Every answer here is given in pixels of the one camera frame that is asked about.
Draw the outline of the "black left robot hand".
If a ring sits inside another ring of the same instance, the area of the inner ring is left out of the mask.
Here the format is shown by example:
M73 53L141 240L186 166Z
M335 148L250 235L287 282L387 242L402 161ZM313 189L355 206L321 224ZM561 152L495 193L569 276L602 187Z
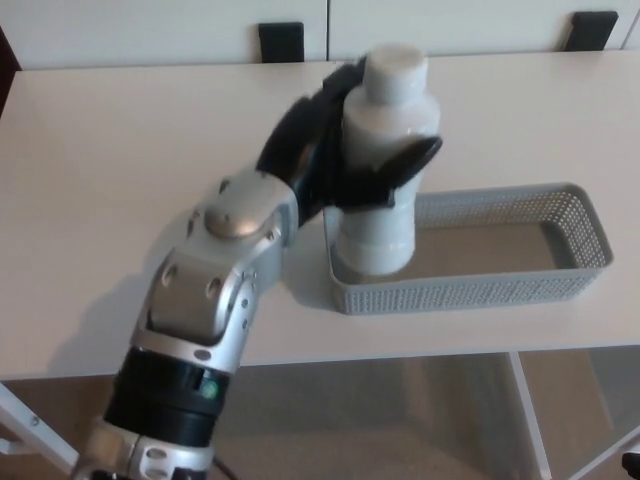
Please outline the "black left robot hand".
M323 80L312 96L299 98L278 122L256 169L287 184L303 226L330 206L346 213L390 209L399 189L438 153L439 136L409 143L380 167L349 167L342 150L345 99L363 82L365 59L347 63Z

